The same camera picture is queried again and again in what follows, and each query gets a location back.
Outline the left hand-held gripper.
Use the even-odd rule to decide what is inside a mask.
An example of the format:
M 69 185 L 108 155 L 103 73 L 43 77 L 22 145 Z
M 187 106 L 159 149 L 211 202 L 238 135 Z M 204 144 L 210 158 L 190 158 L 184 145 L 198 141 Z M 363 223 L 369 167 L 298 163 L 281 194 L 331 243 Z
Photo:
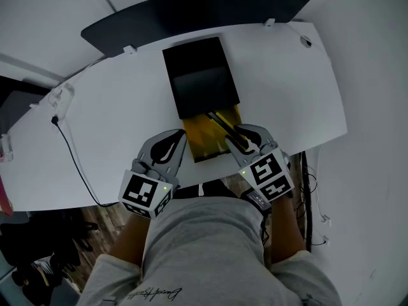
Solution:
M 186 132 L 172 129 L 143 144 L 120 186 L 119 201 L 126 210 L 148 219 L 163 212 L 179 188 L 177 172 L 186 143 Z

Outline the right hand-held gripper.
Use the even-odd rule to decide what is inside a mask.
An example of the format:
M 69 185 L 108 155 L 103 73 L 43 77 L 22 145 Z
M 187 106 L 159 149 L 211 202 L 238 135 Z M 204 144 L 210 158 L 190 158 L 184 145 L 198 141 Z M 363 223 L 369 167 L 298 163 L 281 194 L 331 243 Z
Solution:
M 226 144 L 240 169 L 239 174 L 267 202 L 271 202 L 294 188 L 288 158 L 284 155 L 269 131 L 252 124 L 235 125 L 236 131 L 248 138 L 265 154 L 253 161 L 257 156 L 255 150 L 244 151 L 231 136 L 225 137 Z

